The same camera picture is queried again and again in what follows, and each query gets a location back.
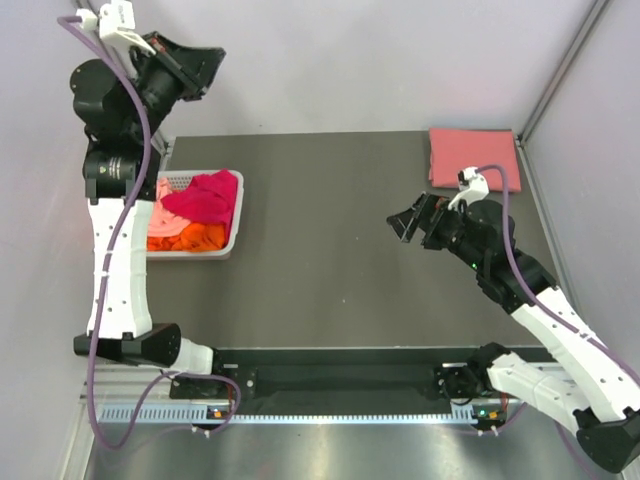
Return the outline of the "magenta t shirt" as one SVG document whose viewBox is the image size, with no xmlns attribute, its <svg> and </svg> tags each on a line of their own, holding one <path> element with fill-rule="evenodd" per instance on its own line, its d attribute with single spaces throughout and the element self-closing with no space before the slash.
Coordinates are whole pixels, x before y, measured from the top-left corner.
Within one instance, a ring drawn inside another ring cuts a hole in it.
<svg viewBox="0 0 640 480">
<path fill-rule="evenodd" d="M 199 174 L 182 191 L 167 195 L 162 203 L 170 212 L 192 223 L 229 226 L 238 192 L 238 179 L 229 170 Z"/>
</svg>

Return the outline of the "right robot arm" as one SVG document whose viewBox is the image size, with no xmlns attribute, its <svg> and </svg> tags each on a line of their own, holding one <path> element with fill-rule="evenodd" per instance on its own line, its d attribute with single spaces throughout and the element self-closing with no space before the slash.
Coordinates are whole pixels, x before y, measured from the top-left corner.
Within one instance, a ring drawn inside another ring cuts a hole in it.
<svg viewBox="0 0 640 480">
<path fill-rule="evenodd" d="M 481 291 L 546 348 L 569 376 L 546 374 L 514 350 L 489 343 L 466 362 L 478 395 L 516 397 L 553 419 L 600 468 L 620 473 L 639 457 L 639 381 L 569 304 L 553 276 L 517 249 L 506 203 L 422 193 L 386 223 L 403 243 L 418 231 L 426 250 L 446 250 L 470 267 Z"/>
</svg>

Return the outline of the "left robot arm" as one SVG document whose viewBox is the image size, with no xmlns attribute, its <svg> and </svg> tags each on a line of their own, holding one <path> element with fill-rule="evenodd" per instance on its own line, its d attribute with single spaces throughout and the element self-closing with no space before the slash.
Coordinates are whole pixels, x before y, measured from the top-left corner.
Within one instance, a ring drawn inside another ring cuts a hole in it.
<svg viewBox="0 0 640 480">
<path fill-rule="evenodd" d="M 88 139 L 82 174 L 94 238 L 93 306 L 73 347 L 79 356 L 192 373 L 194 387 L 212 397 L 227 382 L 213 349 L 151 318 L 147 230 L 162 158 L 152 137 L 177 102 L 207 93 L 226 52 L 182 46 L 157 32 L 143 39 L 150 52 L 129 49 L 134 76 L 92 59 L 70 79 Z"/>
</svg>

